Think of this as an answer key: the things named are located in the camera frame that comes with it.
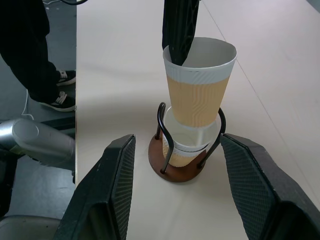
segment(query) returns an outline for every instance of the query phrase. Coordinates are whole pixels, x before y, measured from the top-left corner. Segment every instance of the cup rim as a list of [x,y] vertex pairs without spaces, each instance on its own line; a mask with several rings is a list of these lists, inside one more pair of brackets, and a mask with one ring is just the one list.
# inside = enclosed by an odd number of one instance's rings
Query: cup rim
[[[166,138],[166,136],[164,134],[162,134],[162,138],[163,138],[163,140],[165,142],[165,145],[167,147],[169,147],[168,140],[167,140],[167,138]],[[179,156],[190,158],[190,157],[194,157],[194,156],[197,156],[200,153],[202,153],[207,148],[208,145],[209,144],[207,144],[205,147],[203,147],[203,148],[201,148],[200,150],[197,150],[197,151],[183,151],[183,150],[181,150],[179,148],[173,147],[172,154],[178,154]]]
[[[165,127],[166,127],[166,124],[165,124],[166,116],[168,116],[167,114],[168,114],[169,111],[171,111],[171,114],[173,115],[172,106],[170,106],[170,107],[166,110],[166,112],[165,112],[165,114],[164,114],[164,116],[163,116],[163,124],[164,124]],[[176,119],[175,119],[175,121],[176,121],[181,127],[185,128],[186,130],[191,130],[191,131],[205,130],[205,129],[209,130],[210,128],[215,128],[215,129],[217,128],[217,127],[216,127],[216,125],[217,125],[216,121],[214,121],[213,123],[211,123],[211,124],[208,125],[208,126],[203,126],[203,127],[190,127],[190,126],[185,126],[185,125],[182,125],[181,123],[179,123]],[[178,146],[181,146],[182,148],[189,148],[189,149],[192,150],[192,149],[199,149],[199,148],[204,149],[204,148],[206,148],[206,147],[212,142],[213,138],[214,138],[214,137],[212,137],[212,138],[209,140],[209,142],[206,142],[206,143],[201,144],[201,145],[199,145],[199,146],[188,146],[188,145],[184,145],[184,144],[182,144],[182,143],[174,140],[173,138],[172,138],[172,140],[173,140],[173,142],[174,142],[175,144],[177,144]],[[186,153],[192,153],[192,152],[197,152],[197,151],[198,151],[198,150],[196,150],[196,151],[187,151]]]
[[226,42],[226,41],[223,41],[223,40],[220,40],[220,39],[217,39],[217,38],[212,38],[212,37],[194,37],[193,40],[195,39],[210,39],[210,40],[215,40],[215,41],[219,41],[219,42],[224,42],[228,45],[231,45],[234,49],[235,49],[235,56],[232,60],[224,63],[224,64],[221,64],[219,66],[208,66],[208,67],[188,67],[188,66],[180,66],[180,65],[176,65],[174,63],[172,63],[171,61],[169,61],[166,56],[165,56],[165,51],[167,51],[167,49],[169,48],[169,45],[166,46],[164,49],[163,49],[163,52],[162,52],[162,57],[163,57],[163,60],[164,60],[164,63],[165,64],[168,64],[168,65],[171,65],[172,67],[175,67],[177,69],[184,69],[184,70],[187,70],[187,71],[190,71],[190,72],[199,72],[199,71],[207,71],[209,69],[217,69],[217,68],[220,68],[220,69],[223,69],[225,67],[227,67],[228,65],[230,65],[232,62],[235,62],[236,59],[237,59],[237,56],[238,56],[238,51],[236,49],[236,47],[234,45],[232,45],[231,43],[229,42]]

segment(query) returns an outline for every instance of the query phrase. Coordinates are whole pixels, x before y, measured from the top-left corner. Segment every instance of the sneaker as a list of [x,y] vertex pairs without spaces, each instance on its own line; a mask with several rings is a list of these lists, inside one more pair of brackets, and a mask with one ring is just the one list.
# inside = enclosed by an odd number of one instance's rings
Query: sneaker
[[40,102],[40,104],[59,112],[72,112],[76,109],[76,100],[73,97],[68,96],[64,91],[59,93],[59,97],[55,100],[55,102]]
[[56,84],[59,86],[66,86],[70,84],[74,84],[76,82],[76,71],[59,71],[60,72],[60,80]]

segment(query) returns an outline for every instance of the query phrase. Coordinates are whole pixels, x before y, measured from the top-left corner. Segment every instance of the paper cup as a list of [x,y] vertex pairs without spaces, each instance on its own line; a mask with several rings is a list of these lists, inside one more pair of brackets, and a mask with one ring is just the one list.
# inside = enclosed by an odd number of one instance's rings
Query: paper cup
[[184,152],[202,150],[217,136],[216,122],[206,128],[183,126],[175,119],[172,107],[166,111],[163,123],[173,139],[174,147]]
[[[162,153],[164,159],[166,159],[167,153],[169,150],[169,144],[166,137],[162,134]],[[173,148],[173,153],[171,155],[169,164],[174,167],[184,167],[191,163],[193,159],[195,159],[200,153],[202,153],[204,149],[194,152],[181,151],[177,148]]]
[[195,37],[182,66],[163,50],[164,66],[175,119],[188,127],[212,124],[218,114],[237,58],[236,48],[225,41]]

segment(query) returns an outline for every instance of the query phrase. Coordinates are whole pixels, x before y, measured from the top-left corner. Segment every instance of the round wooden coaster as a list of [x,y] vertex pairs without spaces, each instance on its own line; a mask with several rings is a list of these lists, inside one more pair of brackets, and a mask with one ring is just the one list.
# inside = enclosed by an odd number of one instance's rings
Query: round wooden coaster
[[165,174],[160,172],[161,168],[164,166],[165,158],[162,153],[162,134],[158,140],[155,136],[152,137],[149,149],[148,157],[152,169],[161,178],[174,183],[183,183],[195,178],[203,169],[197,168],[197,164],[206,156],[206,150],[200,153],[192,162],[186,166],[175,167],[168,164]]

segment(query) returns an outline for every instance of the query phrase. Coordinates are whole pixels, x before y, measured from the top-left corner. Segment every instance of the white cable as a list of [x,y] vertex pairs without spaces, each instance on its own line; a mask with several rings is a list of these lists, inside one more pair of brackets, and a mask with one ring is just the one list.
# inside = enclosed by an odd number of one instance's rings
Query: white cable
[[29,92],[28,92],[28,89],[27,89],[26,90],[26,98],[25,98],[24,109],[23,109],[23,112],[21,113],[21,116],[29,116],[29,117],[32,118],[32,120],[35,120],[34,116],[32,116],[31,114],[25,113],[25,110],[26,110],[27,104],[28,104],[28,95],[29,95]]
[[49,4],[52,4],[52,3],[55,3],[55,2],[60,2],[60,0],[54,0],[54,1],[50,1],[50,2],[45,2],[45,0],[42,0],[42,2],[45,5],[49,5]]

